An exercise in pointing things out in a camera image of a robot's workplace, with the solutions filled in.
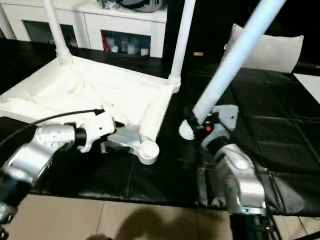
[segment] glass cabinet door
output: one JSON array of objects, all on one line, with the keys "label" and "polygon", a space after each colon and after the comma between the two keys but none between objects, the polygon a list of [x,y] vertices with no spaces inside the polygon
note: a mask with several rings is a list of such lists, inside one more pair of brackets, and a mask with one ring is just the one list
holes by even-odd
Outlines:
[{"label": "glass cabinet door", "polygon": [[151,36],[101,30],[101,40],[106,52],[150,56]]},{"label": "glass cabinet door", "polygon": [[[2,6],[17,40],[54,43],[43,7],[15,4],[2,4]],[[66,44],[90,49],[84,14],[62,9],[56,9],[55,13]]]},{"label": "glass cabinet door", "polygon": [[[30,40],[37,43],[55,44],[49,23],[23,20]],[[75,31],[72,25],[60,24],[65,43],[68,47],[78,47]]]}]

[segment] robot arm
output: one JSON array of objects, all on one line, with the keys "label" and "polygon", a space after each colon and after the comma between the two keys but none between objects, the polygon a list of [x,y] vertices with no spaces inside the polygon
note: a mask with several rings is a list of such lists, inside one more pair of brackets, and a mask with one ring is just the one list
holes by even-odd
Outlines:
[{"label": "robot arm", "polygon": [[[0,224],[8,224],[18,206],[43,173],[50,167],[55,152],[77,148],[87,153],[94,141],[115,132],[115,122],[103,112],[88,122],[75,124],[44,124],[32,140],[21,146],[0,172]],[[8,234],[1,229],[0,239]]]},{"label": "robot arm", "polygon": [[207,145],[217,162],[217,197],[224,197],[234,240],[268,240],[273,234],[265,202],[265,190],[251,159],[234,143],[220,136]]}]

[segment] white shelf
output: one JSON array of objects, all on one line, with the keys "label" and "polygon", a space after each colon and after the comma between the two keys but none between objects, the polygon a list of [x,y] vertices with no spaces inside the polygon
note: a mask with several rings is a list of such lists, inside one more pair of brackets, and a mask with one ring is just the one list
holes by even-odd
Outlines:
[{"label": "white shelf", "polygon": [[[21,5],[42,8],[42,0],[0,0],[2,4]],[[106,15],[127,19],[137,19],[157,23],[167,22],[167,9],[155,12],[137,12],[123,8],[103,9],[95,0],[53,0],[54,6],[59,10],[69,10],[89,14]]]}]

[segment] black table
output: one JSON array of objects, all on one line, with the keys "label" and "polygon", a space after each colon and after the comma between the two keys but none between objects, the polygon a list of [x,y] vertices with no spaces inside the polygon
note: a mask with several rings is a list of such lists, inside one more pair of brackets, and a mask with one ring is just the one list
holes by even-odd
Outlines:
[{"label": "black table", "polygon": [[[0,50],[0,94],[56,55],[52,45],[12,40],[0,40]],[[72,49],[72,54],[164,78],[170,70],[156,58],[78,48]],[[57,154],[32,193],[220,209],[212,191],[212,157],[197,142],[183,140],[178,134],[183,108],[196,103],[214,67],[185,69],[181,89],[171,99],[156,141],[160,155],[155,164],[143,165],[127,153],[101,155],[97,145],[85,154]],[[272,212],[320,216],[320,105],[299,81],[292,74],[243,69],[219,104],[239,106],[231,140],[258,165]],[[1,117],[0,139],[24,125]],[[33,133],[30,129],[7,142],[0,149],[2,163]]]}]

